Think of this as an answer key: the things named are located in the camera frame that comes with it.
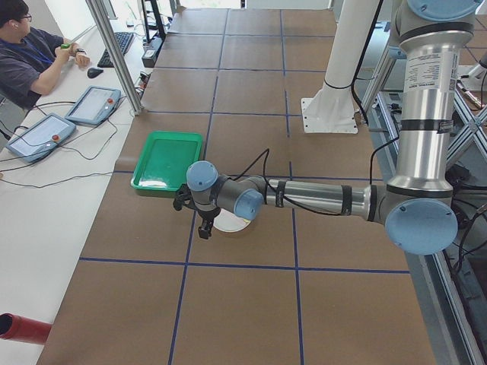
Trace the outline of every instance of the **green plastic tray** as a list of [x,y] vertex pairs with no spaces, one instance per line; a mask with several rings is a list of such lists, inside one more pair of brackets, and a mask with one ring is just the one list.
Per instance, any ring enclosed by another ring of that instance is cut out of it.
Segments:
[[145,141],[132,177],[141,192],[175,192],[186,182],[188,167],[199,159],[202,136],[197,133],[152,132]]

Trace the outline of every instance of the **navy blue shirt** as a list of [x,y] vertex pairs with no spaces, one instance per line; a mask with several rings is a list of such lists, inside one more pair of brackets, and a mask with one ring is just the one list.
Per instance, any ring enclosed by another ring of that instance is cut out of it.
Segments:
[[54,50],[62,43],[62,37],[32,27],[22,44],[0,40],[0,92],[18,106],[31,109],[40,95],[30,87],[51,66]]

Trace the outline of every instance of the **label on robot arm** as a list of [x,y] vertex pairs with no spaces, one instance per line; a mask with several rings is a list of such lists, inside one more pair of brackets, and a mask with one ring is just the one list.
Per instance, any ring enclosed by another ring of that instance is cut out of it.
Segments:
[[439,89],[444,93],[454,92],[457,65],[458,55],[451,51],[408,59],[404,91]]

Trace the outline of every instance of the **man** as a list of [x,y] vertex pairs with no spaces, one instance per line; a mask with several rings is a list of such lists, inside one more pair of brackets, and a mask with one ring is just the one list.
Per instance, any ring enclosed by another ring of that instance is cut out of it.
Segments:
[[0,0],[0,93],[27,110],[53,90],[70,57],[80,67],[90,63],[77,43],[62,49],[69,40],[35,29],[31,21],[23,0]]

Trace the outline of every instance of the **robotic arm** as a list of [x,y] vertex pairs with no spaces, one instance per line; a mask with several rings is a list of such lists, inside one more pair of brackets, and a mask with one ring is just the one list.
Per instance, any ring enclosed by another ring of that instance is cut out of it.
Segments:
[[211,163],[199,161],[188,169],[187,185],[177,192],[174,207],[199,212],[202,238],[211,236],[213,219],[221,208],[252,220],[262,204],[272,204],[327,215],[358,215],[383,224],[394,244],[414,254],[446,248],[457,235],[457,220],[450,208],[453,189],[444,178],[457,66],[460,49],[473,36],[480,3],[396,2],[390,45],[398,45],[407,54],[407,63],[396,174],[386,186],[356,189],[267,181],[261,176],[236,182],[219,174]]

